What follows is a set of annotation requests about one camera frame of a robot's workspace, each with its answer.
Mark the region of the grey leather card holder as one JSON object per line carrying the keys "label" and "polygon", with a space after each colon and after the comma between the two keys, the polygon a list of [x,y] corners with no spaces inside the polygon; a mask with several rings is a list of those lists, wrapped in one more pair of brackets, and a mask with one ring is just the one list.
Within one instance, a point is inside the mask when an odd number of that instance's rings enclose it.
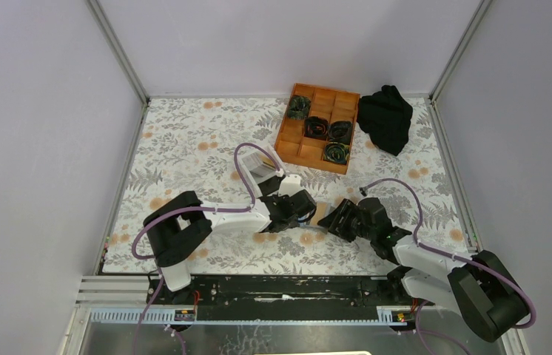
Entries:
{"label": "grey leather card holder", "polygon": [[321,229],[322,227],[318,224],[319,221],[327,217],[333,210],[334,207],[332,204],[327,202],[317,202],[314,216],[310,220],[300,223],[300,226],[305,228]]}

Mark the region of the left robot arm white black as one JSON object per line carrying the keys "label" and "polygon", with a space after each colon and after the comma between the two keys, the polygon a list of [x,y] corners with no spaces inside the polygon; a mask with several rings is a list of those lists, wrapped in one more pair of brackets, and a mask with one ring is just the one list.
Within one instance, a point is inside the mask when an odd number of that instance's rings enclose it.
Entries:
{"label": "left robot arm white black", "polygon": [[164,295],[175,304],[192,293],[186,259],[212,233],[244,231],[278,233],[310,220],[317,204],[306,190],[293,195],[259,197],[251,207],[202,201],[196,192],[179,194],[143,221],[136,240],[147,236],[156,266],[164,278]]}

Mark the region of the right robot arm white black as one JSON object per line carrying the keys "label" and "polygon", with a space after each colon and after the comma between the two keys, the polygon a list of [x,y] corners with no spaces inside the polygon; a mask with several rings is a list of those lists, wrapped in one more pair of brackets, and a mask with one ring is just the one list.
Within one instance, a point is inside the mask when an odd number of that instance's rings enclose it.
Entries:
{"label": "right robot arm white black", "polygon": [[487,342],[499,339],[531,313],[520,287],[494,253],[434,252],[416,243],[412,232],[395,226],[375,197],[359,203],[344,199],[317,224],[348,242],[369,241],[377,256],[395,264],[386,286],[393,303],[431,301],[459,314]]}

